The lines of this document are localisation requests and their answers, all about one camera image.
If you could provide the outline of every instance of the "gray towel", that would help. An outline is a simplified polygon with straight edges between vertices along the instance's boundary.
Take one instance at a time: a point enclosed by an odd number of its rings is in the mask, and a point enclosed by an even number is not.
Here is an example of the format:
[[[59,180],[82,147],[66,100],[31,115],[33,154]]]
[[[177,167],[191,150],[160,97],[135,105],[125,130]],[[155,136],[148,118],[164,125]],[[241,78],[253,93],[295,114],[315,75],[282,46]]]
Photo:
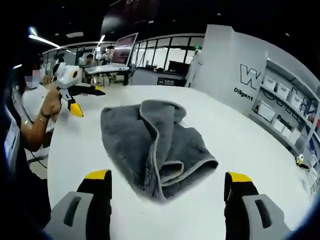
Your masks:
[[[169,199],[218,166],[200,133],[179,124],[186,114],[160,100],[102,110],[107,153],[129,183],[152,199]]]

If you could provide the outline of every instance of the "hand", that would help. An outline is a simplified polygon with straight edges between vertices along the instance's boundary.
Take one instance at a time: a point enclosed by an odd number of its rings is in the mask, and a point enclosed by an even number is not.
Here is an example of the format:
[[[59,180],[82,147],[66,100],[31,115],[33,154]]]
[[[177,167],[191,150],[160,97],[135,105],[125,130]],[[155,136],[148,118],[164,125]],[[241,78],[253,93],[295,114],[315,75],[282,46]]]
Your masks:
[[[59,91],[57,90],[57,87],[53,85],[48,94],[45,97],[45,100],[42,105],[42,111],[45,114],[52,115],[52,114],[58,114],[61,109],[61,103],[59,100]]]

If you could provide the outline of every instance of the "monitor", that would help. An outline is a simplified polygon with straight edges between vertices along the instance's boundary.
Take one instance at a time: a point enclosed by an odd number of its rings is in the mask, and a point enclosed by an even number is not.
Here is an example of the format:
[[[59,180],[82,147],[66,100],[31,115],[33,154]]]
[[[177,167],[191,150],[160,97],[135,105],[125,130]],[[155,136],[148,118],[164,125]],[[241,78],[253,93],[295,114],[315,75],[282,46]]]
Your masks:
[[[132,49],[136,42],[138,33],[134,33],[116,41],[111,64],[123,64],[128,66]]]

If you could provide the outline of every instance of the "white storage bin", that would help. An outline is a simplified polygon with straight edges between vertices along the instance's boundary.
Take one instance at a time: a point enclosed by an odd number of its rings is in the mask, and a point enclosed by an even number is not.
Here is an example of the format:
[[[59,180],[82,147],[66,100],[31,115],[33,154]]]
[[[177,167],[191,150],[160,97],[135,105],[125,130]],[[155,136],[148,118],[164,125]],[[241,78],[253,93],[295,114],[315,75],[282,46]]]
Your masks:
[[[292,135],[292,132],[288,128],[284,127],[282,132],[281,132],[281,134],[282,134],[282,136],[284,136],[287,139],[289,139],[291,137],[291,135]]]
[[[264,76],[264,79],[263,79],[263,82],[262,82],[262,85],[271,90],[271,91],[274,91],[275,90],[275,86],[276,86],[276,81],[273,80],[271,77],[269,76]]]
[[[287,99],[290,90],[289,88],[278,82],[275,92],[280,98]]]
[[[300,138],[300,136],[301,136],[301,132],[297,128],[295,128],[291,136],[289,137],[289,142],[295,145],[297,140]]]
[[[290,92],[287,100],[293,108],[299,110],[300,105],[302,104],[302,99],[300,97],[298,97],[295,93]]]
[[[271,122],[276,113],[273,108],[266,104],[264,101],[259,101],[258,114],[261,117],[265,118],[267,121]]]
[[[285,125],[282,122],[280,122],[277,118],[274,118],[271,124],[275,130],[279,131],[279,133],[281,133],[285,127]]]

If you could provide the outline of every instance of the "laptop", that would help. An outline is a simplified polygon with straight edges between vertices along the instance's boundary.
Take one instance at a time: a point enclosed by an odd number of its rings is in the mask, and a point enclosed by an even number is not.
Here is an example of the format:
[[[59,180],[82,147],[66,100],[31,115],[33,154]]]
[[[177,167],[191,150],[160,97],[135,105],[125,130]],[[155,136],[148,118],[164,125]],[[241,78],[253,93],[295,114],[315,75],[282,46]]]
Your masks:
[[[109,65],[88,67],[88,74],[100,74],[109,72],[124,72],[129,70],[130,56],[134,48],[138,33],[134,33],[118,39],[115,43],[112,59]]]

